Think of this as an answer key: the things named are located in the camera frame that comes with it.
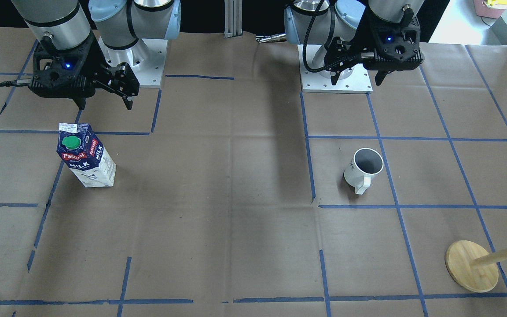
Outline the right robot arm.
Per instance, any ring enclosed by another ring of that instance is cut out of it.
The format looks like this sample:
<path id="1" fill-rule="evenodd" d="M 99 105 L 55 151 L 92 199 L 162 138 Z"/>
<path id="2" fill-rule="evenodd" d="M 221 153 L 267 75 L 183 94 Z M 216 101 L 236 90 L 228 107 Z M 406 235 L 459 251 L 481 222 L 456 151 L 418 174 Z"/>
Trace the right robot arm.
<path id="1" fill-rule="evenodd" d="M 163 50 L 177 38 L 179 0 L 14 0 L 38 44 L 31 92 L 72 99 L 84 110 L 97 89 L 120 96 L 127 110 L 140 88 L 159 86 Z"/>

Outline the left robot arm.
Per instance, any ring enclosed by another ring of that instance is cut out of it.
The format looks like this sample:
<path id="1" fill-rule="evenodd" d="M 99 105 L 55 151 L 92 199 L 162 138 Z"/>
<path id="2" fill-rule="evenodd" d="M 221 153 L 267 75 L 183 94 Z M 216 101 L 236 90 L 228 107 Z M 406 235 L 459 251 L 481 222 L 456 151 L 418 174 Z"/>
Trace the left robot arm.
<path id="1" fill-rule="evenodd" d="M 301 46 L 310 74 L 332 85 L 354 66 L 388 74 L 415 70 L 424 62 L 417 12 L 422 0 L 292 0 L 284 9 L 287 42 Z"/>

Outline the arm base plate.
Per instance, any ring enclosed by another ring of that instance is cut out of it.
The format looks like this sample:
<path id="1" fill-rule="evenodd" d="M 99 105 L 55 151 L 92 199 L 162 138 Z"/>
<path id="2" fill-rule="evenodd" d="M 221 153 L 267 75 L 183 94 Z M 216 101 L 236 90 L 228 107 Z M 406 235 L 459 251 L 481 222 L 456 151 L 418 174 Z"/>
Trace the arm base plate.
<path id="1" fill-rule="evenodd" d="M 168 40 L 139 39 L 132 48 L 113 50 L 100 38 L 99 46 L 111 66 L 126 62 L 140 83 L 141 88 L 160 88 L 164 77 Z"/>
<path id="2" fill-rule="evenodd" d="M 298 45 L 298 59 L 303 92 L 370 94 L 373 91 L 368 71 L 362 64 L 344 70 L 333 85 L 328 71 L 317 74 L 307 71 L 302 58 L 302 45 Z"/>

